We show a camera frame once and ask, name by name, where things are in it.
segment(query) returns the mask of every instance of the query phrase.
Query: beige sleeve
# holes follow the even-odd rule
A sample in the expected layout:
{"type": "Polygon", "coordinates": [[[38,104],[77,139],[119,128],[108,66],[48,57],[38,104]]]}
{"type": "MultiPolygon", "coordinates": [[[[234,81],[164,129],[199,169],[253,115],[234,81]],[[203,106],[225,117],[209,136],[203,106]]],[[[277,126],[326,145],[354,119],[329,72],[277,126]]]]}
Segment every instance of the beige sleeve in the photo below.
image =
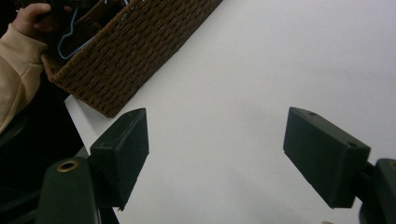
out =
{"type": "Polygon", "coordinates": [[[10,24],[0,39],[0,133],[25,108],[40,85],[41,53],[47,45],[18,33],[10,24]]]}

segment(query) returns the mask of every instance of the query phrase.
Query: brown wicker basket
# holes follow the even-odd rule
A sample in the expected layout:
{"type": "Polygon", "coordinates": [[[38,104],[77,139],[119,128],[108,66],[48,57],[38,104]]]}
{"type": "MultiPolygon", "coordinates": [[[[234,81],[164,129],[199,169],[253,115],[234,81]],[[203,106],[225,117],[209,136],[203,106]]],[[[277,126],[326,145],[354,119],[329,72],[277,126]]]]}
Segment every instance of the brown wicker basket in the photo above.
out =
{"type": "Polygon", "coordinates": [[[64,43],[42,55],[51,82],[113,118],[138,89],[187,41],[221,0],[122,0],[98,2],[64,43]]]}

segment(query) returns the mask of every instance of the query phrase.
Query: white surface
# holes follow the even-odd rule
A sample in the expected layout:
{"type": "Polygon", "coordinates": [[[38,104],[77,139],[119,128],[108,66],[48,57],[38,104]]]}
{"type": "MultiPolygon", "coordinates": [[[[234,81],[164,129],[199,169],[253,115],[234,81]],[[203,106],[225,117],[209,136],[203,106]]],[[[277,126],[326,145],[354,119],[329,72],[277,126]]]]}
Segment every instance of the white surface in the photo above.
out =
{"type": "MultiPolygon", "coordinates": [[[[224,0],[120,114],[148,111],[150,154],[120,223],[358,223],[285,156],[288,109],[396,158],[396,2],[224,0]]],[[[114,119],[66,101],[87,148],[114,119]]]]}

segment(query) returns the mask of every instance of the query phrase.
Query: hand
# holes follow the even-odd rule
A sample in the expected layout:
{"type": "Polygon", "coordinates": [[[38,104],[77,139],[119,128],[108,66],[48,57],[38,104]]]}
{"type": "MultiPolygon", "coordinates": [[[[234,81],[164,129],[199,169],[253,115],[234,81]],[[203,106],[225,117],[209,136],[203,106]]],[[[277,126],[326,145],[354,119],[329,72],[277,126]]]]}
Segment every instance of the hand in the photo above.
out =
{"type": "MultiPolygon", "coordinates": [[[[65,7],[64,10],[70,12],[72,9],[71,7],[65,7]]],[[[58,22],[51,16],[37,20],[37,16],[47,14],[50,11],[50,5],[44,3],[34,3],[26,8],[20,8],[12,26],[21,34],[38,40],[40,32],[53,32],[58,28],[58,22]]]]}

